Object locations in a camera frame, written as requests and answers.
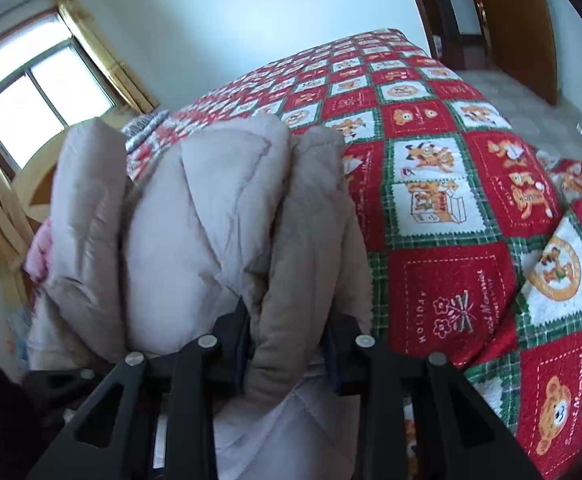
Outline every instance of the patchwork blanket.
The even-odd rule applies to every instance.
[[[344,136],[373,335],[444,352],[543,476],[560,475],[582,448],[582,163],[536,154],[476,89],[385,29],[201,97],[128,156],[128,172],[213,121],[264,113],[295,134],[325,124]]]

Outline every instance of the floor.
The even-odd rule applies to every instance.
[[[566,105],[552,107],[503,72],[469,70],[458,75],[478,89],[529,144],[551,155],[582,160],[582,117]]]

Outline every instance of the window frame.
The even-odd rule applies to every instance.
[[[43,16],[36,16],[35,20],[27,20],[24,22],[27,26],[35,23],[37,20],[40,20],[44,16],[48,16],[49,14],[56,14],[59,19],[61,20],[61,16],[58,12],[46,12]],[[15,34],[18,30],[21,30],[23,24],[20,24],[11,30],[7,31],[5,34],[0,35],[0,42],[12,34]],[[91,72],[91,75],[94,77],[95,81],[97,82],[98,86],[100,86],[101,90],[106,94],[108,99],[111,101],[111,109],[116,108],[119,105],[122,105],[122,99],[120,95],[117,94],[117,91],[113,88],[111,83],[106,79],[104,74],[101,70],[97,67],[94,61],[90,58],[87,52],[84,50],[80,42],[75,38],[75,36],[71,36],[67,40],[61,41],[56,45],[53,45],[51,48],[45,50],[44,52],[38,54],[34,58],[31,58],[29,61],[15,69],[13,72],[8,74],[2,81],[0,81],[0,94],[4,92],[10,85],[12,85],[15,81],[20,79],[23,76],[28,76],[33,85],[36,87],[39,94],[42,96],[42,99],[46,102],[47,106],[49,106],[50,110],[53,114],[57,117],[57,119],[62,123],[65,128],[68,128],[69,124],[66,120],[61,116],[58,110],[55,108],[49,97],[46,95],[42,87],[37,82],[35,76],[33,76],[32,68],[39,64],[40,62],[44,61],[45,59],[53,56],[57,52],[65,49],[65,48],[73,48],[74,51],[78,54],[78,56],[82,59],[82,62],[85,64],[87,69]],[[20,171],[20,165],[15,162],[13,157],[11,157],[8,150],[4,147],[0,140],[0,163],[3,162],[7,168],[4,167],[4,164],[0,164],[2,170],[6,173],[6,175],[13,179],[15,174]]]

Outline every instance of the window pane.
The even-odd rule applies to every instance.
[[[0,42],[0,81],[38,54],[69,38],[71,31],[56,14],[17,31]]]
[[[31,72],[69,124],[101,116],[112,103],[73,47],[35,65]]]
[[[0,140],[20,168],[63,129],[27,76],[0,94]]]

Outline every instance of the pink fabric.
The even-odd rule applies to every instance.
[[[47,218],[33,237],[24,261],[24,270],[36,285],[42,283],[49,274],[52,246],[51,218]]]

